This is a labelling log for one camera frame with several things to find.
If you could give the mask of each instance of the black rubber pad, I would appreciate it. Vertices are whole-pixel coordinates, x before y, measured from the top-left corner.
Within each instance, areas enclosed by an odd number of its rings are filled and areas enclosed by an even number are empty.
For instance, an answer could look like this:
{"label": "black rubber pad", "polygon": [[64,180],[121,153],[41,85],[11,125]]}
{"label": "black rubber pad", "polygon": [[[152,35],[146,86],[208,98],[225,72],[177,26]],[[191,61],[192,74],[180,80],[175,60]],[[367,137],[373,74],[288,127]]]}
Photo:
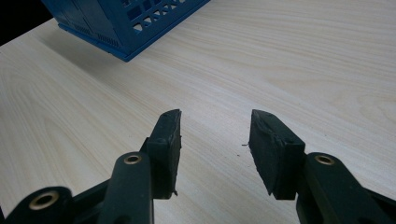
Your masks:
{"label": "black rubber pad", "polygon": [[181,111],[163,113],[147,141],[151,161],[154,199],[169,199],[176,192],[177,167],[180,158]]}
{"label": "black rubber pad", "polygon": [[253,110],[248,144],[268,193],[294,200],[305,143],[273,114]]}

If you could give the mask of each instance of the screw hole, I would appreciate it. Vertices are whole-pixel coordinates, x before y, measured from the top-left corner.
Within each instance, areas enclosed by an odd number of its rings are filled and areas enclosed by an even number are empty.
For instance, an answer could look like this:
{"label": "screw hole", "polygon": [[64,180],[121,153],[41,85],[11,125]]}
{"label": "screw hole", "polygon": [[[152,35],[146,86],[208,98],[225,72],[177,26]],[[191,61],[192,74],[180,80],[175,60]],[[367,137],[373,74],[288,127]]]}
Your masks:
{"label": "screw hole", "polygon": [[50,207],[59,199],[59,193],[55,190],[42,193],[35,197],[30,203],[29,208],[32,210],[41,210]]}
{"label": "screw hole", "polygon": [[315,157],[315,160],[317,160],[318,162],[324,165],[334,165],[334,160],[327,156],[318,155]]}
{"label": "screw hole", "polygon": [[142,160],[142,157],[138,156],[138,155],[132,155],[129,157],[126,157],[124,159],[124,162],[128,165],[133,165],[133,164],[137,164],[138,162],[140,162]]}

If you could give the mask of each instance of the blue plastic basket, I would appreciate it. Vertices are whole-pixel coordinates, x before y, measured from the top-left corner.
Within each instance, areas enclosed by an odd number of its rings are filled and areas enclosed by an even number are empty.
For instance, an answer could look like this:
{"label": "blue plastic basket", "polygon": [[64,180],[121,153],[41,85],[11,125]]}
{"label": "blue plastic basket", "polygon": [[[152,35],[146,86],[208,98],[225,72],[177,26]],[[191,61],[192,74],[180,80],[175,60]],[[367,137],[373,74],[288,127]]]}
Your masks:
{"label": "blue plastic basket", "polygon": [[209,0],[41,0],[59,27],[129,62]]}

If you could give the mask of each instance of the table surface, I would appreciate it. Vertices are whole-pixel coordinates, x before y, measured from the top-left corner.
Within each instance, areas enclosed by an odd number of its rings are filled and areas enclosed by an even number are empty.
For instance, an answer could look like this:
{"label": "table surface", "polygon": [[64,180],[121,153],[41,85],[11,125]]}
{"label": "table surface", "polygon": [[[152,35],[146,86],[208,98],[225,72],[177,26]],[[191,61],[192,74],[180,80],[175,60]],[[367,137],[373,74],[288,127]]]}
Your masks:
{"label": "table surface", "polygon": [[156,223],[298,223],[243,146],[252,109],[396,199],[395,60],[390,0],[212,0],[128,63],[48,21],[0,47],[0,204],[108,179],[176,108],[178,196]]}

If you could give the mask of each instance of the light wood grain surface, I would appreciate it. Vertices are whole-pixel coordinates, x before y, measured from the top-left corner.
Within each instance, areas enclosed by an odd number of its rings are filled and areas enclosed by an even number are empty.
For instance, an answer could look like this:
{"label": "light wood grain surface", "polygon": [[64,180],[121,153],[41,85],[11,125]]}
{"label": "light wood grain surface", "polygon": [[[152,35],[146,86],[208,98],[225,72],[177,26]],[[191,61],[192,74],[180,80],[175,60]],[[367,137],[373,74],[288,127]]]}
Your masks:
{"label": "light wood grain surface", "polygon": [[396,2],[212,0],[128,63],[55,20],[0,47],[0,204],[110,177],[182,110],[178,197],[156,223],[298,223],[248,147],[252,109],[396,199]]}

